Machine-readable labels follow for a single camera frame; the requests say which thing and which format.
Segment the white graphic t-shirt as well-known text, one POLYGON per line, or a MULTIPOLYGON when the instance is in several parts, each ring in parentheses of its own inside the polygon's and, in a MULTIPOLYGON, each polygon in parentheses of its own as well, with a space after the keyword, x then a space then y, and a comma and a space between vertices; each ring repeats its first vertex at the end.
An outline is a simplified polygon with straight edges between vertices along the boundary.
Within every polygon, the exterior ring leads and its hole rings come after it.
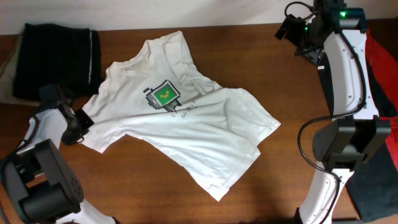
POLYGON ((144 42, 140 52, 106 69, 83 106, 93 120, 83 144, 104 152, 124 136, 148 142, 221 200, 259 157, 259 144, 279 126, 242 88, 202 75, 177 31, 144 42))

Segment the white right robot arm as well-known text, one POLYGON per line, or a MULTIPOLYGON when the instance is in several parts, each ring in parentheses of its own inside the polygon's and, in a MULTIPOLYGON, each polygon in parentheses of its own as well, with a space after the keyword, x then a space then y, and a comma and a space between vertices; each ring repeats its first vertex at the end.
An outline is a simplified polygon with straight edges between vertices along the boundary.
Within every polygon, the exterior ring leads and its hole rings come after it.
POLYGON ((310 190, 294 215, 301 224, 331 223, 347 181, 370 161, 391 132, 373 100, 366 67, 364 11, 344 3, 311 6, 306 17, 286 14, 277 37, 317 66, 330 113, 313 137, 310 190))

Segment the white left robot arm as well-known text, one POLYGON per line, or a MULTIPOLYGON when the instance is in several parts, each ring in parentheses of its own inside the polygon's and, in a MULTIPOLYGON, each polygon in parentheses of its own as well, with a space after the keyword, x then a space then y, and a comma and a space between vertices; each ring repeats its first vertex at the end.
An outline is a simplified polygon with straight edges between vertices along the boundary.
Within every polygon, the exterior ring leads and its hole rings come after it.
POLYGON ((1 159, 1 183, 23 223, 117 223, 90 204, 59 151, 65 132, 79 123, 68 103, 46 103, 29 129, 1 159))

